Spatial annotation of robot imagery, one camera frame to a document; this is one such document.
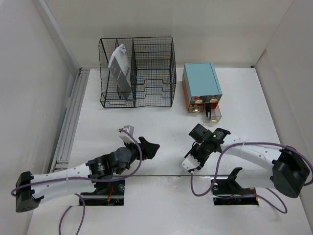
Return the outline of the teal drawer box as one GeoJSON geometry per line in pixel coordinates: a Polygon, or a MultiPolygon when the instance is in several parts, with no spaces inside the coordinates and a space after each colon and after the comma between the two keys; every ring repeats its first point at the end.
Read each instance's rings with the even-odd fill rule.
{"type": "Polygon", "coordinates": [[[219,102],[223,92],[212,62],[186,63],[182,86],[188,113],[201,113],[205,123],[220,121],[222,114],[219,102]],[[206,117],[206,104],[211,104],[211,119],[206,117]]]}

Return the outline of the grey setup guide booklet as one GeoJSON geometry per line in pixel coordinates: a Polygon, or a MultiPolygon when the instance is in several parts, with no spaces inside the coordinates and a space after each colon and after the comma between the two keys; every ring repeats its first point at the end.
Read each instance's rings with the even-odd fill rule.
{"type": "Polygon", "coordinates": [[[131,90],[131,64],[124,44],[118,46],[111,55],[108,67],[125,99],[128,99],[131,90]]]}

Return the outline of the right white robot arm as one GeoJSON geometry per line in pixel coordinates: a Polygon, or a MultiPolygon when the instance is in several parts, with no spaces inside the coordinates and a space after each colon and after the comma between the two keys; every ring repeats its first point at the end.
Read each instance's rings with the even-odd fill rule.
{"type": "Polygon", "coordinates": [[[195,141],[185,155],[181,168],[194,173],[201,170],[213,153],[219,165],[226,154],[259,166],[258,170],[234,167],[227,176],[214,175],[210,190],[218,196],[248,195],[252,188],[273,188],[289,198],[297,198],[313,170],[309,161],[289,146],[269,142],[248,142],[230,131],[214,131],[197,124],[189,136],[195,141]]]}

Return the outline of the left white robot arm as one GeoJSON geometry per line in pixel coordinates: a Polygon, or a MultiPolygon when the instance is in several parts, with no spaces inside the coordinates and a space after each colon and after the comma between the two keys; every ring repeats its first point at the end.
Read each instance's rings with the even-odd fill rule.
{"type": "Polygon", "coordinates": [[[23,172],[16,182],[16,190],[12,193],[15,196],[15,211],[31,211],[40,203],[75,193],[96,191],[104,194],[117,175],[129,170],[136,160],[152,159],[159,148],[159,144],[139,137],[139,144],[126,142],[123,147],[110,154],[73,168],[41,175],[23,172]]]}

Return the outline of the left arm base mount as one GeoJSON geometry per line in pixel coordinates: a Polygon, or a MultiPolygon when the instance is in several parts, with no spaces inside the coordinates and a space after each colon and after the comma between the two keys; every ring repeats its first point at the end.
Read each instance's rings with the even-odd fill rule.
{"type": "Polygon", "coordinates": [[[123,206],[125,193],[125,180],[112,183],[103,183],[94,192],[83,192],[80,196],[86,206],[123,206]]]}

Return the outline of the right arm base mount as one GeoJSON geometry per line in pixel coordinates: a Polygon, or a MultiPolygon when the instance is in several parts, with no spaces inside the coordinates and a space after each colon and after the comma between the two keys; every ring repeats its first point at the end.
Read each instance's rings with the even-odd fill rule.
{"type": "Polygon", "coordinates": [[[213,188],[213,203],[215,206],[258,206],[259,201],[254,188],[242,188],[235,179],[241,167],[236,167],[228,176],[218,176],[213,188]]]}

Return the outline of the purple cap highlighter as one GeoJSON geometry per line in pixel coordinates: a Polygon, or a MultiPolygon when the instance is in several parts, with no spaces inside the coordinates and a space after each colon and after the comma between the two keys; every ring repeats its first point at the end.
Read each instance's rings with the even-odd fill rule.
{"type": "Polygon", "coordinates": [[[205,113],[208,119],[211,119],[211,104],[206,104],[205,113]]]}

